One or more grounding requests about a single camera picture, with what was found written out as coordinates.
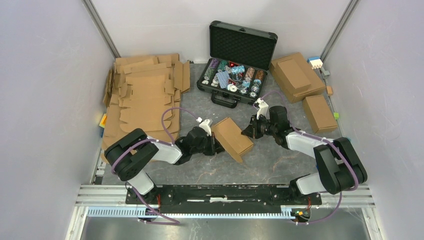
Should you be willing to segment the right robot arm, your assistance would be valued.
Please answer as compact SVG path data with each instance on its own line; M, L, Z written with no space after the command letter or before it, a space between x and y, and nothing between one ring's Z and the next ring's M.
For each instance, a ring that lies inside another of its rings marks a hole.
M368 174L351 141L346 137L329 139L308 134L291 125L284 106L272 106L269 118L258 112L241 133L252 139L272 136L277 145L312 157L317 173L290 182L289 199L302 204L309 194L327 192L332 195L354 191L368 179Z

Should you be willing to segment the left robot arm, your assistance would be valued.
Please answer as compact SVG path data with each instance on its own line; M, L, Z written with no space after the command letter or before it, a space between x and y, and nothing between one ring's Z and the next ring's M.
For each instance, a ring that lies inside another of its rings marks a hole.
M157 190L144 170L150 161L182 165L193 155L214 156L224 150L213 133L207 133L199 126L186 136L179 137L175 143L155 139L137 128L109 146L104 157L111 165L111 172L129 183L138 192L140 200L151 204L157 198Z

